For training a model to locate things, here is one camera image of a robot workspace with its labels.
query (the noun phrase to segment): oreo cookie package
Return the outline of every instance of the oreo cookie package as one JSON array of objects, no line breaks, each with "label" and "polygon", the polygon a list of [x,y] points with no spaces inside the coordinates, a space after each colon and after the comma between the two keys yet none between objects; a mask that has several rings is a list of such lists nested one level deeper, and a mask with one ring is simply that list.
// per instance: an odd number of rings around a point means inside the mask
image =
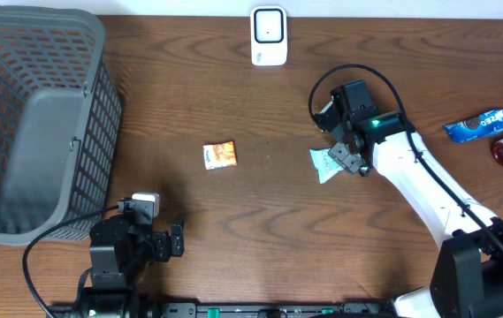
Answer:
[{"label": "oreo cookie package", "polygon": [[503,110],[491,110],[456,124],[445,125],[453,142],[461,143],[503,132]]}]

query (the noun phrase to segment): orange snack packet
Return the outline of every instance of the orange snack packet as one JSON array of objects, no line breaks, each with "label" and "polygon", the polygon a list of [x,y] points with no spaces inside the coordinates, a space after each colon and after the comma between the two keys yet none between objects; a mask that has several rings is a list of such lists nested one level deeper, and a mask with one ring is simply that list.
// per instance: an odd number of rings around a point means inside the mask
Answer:
[{"label": "orange snack packet", "polygon": [[204,165],[206,170],[237,165],[233,141],[204,146]]}]

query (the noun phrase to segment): blue snack package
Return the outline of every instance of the blue snack package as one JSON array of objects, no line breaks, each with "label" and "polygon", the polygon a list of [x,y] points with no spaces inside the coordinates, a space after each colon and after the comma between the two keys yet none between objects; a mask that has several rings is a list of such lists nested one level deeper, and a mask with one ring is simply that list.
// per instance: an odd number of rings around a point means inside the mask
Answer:
[{"label": "blue snack package", "polygon": [[341,166],[330,157],[328,154],[329,152],[329,148],[321,150],[310,149],[310,155],[312,156],[314,167],[318,170],[320,184],[325,183],[331,177],[335,176],[336,173],[343,170],[343,168],[341,168]]},{"label": "blue snack package", "polygon": [[503,132],[503,110],[491,110],[456,124],[445,125],[444,129],[455,143],[490,137]]}]

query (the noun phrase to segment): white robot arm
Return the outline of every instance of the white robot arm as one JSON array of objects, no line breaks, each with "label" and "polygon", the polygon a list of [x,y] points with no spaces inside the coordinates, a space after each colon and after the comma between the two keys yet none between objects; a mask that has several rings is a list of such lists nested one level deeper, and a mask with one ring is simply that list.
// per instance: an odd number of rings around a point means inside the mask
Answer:
[{"label": "white robot arm", "polygon": [[[423,159],[436,174],[471,206],[485,224],[492,225],[492,218],[496,215],[461,188],[431,155],[423,144],[420,134],[412,132],[412,139],[418,150],[423,153]],[[415,160],[405,132],[397,132],[386,137],[385,142],[376,144],[372,159],[375,170],[399,189],[426,224],[438,248],[457,232],[471,233],[480,230],[475,222],[462,214],[461,207]],[[394,308],[401,317],[440,317],[434,307],[429,287],[398,297],[394,301]]]},{"label": "white robot arm", "polygon": [[[363,80],[332,90],[332,101],[312,111],[316,88],[332,72],[362,68],[392,90],[401,112],[381,114]],[[310,94],[318,128],[338,142],[330,157],[350,173],[372,169],[389,179],[421,217],[439,248],[431,287],[392,301],[401,317],[499,317],[503,315],[503,220],[473,199],[442,168],[408,122],[396,89],[380,72],[344,64],[327,72]],[[481,253],[491,256],[481,262]]]}]

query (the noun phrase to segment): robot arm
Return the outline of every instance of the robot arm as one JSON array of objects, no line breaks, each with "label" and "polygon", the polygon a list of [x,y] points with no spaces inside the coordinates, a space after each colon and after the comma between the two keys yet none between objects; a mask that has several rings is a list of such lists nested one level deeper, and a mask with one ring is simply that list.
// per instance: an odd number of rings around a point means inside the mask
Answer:
[{"label": "robot arm", "polygon": [[[357,80],[332,90],[332,102],[313,118],[319,128],[329,131],[338,141],[330,156],[352,174],[359,172],[365,177],[375,169],[389,179],[422,218],[440,249],[431,287],[395,299],[396,314],[404,317],[502,316],[503,253],[492,245],[479,225],[464,214],[464,207],[455,202],[420,161],[425,161],[456,197],[469,204],[477,218],[501,242],[503,221],[473,199],[442,168],[406,117],[398,112],[381,115],[364,81]],[[408,141],[409,133],[415,149],[422,154],[419,158]],[[490,255],[491,259],[481,262],[481,253]]]},{"label": "robot arm", "polygon": [[148,264],[168,262],[184,253],[184,224],[168,231],[153,231],[159,211],[157,193],[136,193],[118,203],[121,214],[96,223],[90,230],[89,273],[92,287],[80,280],[78,298],[72,306],[54,306],[56,318],[160,317],[159,307],[138,293],[137,282]]},{"label": "robot arm", "polygon": [[[492,225],[493,217],[497,216],[461,188],[431,155],[417,132],[412,132],[412,138],[418,150],[423,153],[423,159],[436,174],[471,206],[485,224]],[[372,164],[377,172],[389,179],[407,199],[428,227],[438,248],[455,233],[471,233],[480,229],[470,217],[461,212],[461,207],[415,160],[405,132],[387,136],[384,142],[376,144],[373,148]]]}]

